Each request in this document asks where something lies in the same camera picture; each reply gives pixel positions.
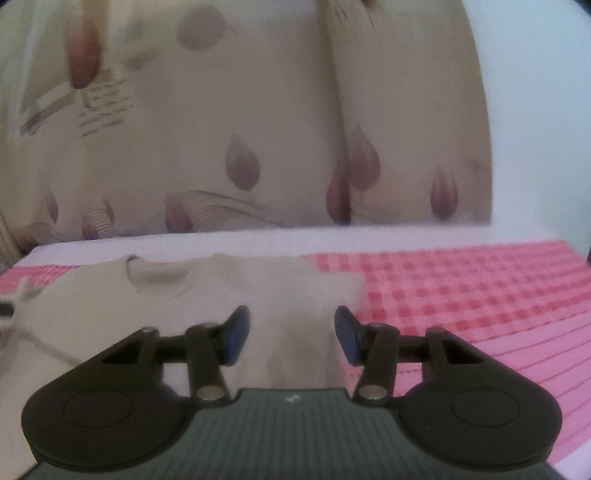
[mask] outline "screw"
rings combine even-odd
[[[380,385],[365,385],[359,389],[359,395],[365,400],[381,400],[388,395],[388,390]]]
[[[206,385],[197,390],[197,398],[203,401],[221,400],[226,395],[226,391],[217,385]]]

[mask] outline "black circular plate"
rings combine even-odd
[[[401,399],[398,418],[411,440],[473,469],[546,460],[562,422],[548,392],[525,379],[465,380],[425,382]]]
[[[44,392],[22,411],[22,431],[39,461],[82,472],[135,465],[164,450],[189,408],[168,388],[148,393]]]

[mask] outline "white bed sheet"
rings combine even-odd
[[[188,233],[116,238],[37,247],[18,265],[86,265],[137,254],[147,260],[238,256],[296,256],[318,252],[378,252],[419,248],[549,241],[557,236],[536,223],[491,226],[361,226],[290,230]],[[569,480],[591,478],[591,441],[555,468]]]

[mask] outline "leaf pattern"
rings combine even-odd
[[[326,211],[335,223],[347,225],[351,222],[349,180],[342,163],[337,165],[326,190]]]
[[[250,192],[261,177],[261,166],[255,153],[246,142],[232,135],[226,150],[226,173],[239,189]]]
[[[441,221],[449,220],[457,209],[459,192],[456,179],[442,167],[437,169],[431,186],[431,211]]]
[[[381,165],[378,153],[358,125],[349,137],[349,183],[360,192],[378,181]]]
[[[64,241],[64,238],[51,225],[43,222],[27,225],[15,237],[19,248],[25,252],[30,252],[38,245],[54,244]]]
[[[213,5],[193,8],[178,24],[177,40],[188,50],[202,51],[220,42],[228,30],[222,13]]]
[[[98,240],[100,238],[99,232],[92,222],[90,215],[87,214],[82,216],[82,224],[80,228],[82,230],[82,238],[84,238],[84,240]]]
[[[89,208],[82,216],[82,237],[84,240],[97,240],[99,238],[113,238],[118,236],[111,216],[107,209]]]
[[[168,231],[175,233],[213,232],[237,224],[244,228],[279,226],[248,202],[202,190],[168,195],[165,216]]]
[[[75,89],[87,87],[100,71],[103,54],[99,31],[90,19],[73,16],[68,20],[66,54],[70,83]]]
[[[47,207],[47,213],[49,214],[49,218],[53,221],[53,223],[57,222],[57,218],[60,214],[60,209],[57,204],[56,197],[53,195],[53,192],[50,192],[45,199],[45,205]]]
[[[186,212],[183,205],[170,196],[166,201],[164,222],[166,223],[166,230],[168,230],[169,233],[193,232],[191,217]]]
[[[107,215],[108,215],[108,217],[109,217],[109,221],[110,221],[111,223],[115,223],[115,212],[113,211],[113,207],[112,207],[112,206],[111,206],[111,204],[110,204],[110,203],[109,203],[107,200],[105,200],[105,199],[103,199],[103,203],[105,204],[105,212],[106,212],[106,214],[107,214]]]

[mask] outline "pink checkered bed sheet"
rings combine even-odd
[[[362,322],[387,322],[403,335],[443,326],[549,390],[564,417],[551,463],[591,439],[591,268],[565,242],[307,258],[322,271],[365,276]],[[72,268],[15,267],[0,275],[0,293],[23,277],[45,285]],[[349,387],[358,375],[350,369]],[[395,393],[419,381],[420,366],[401,365]]]

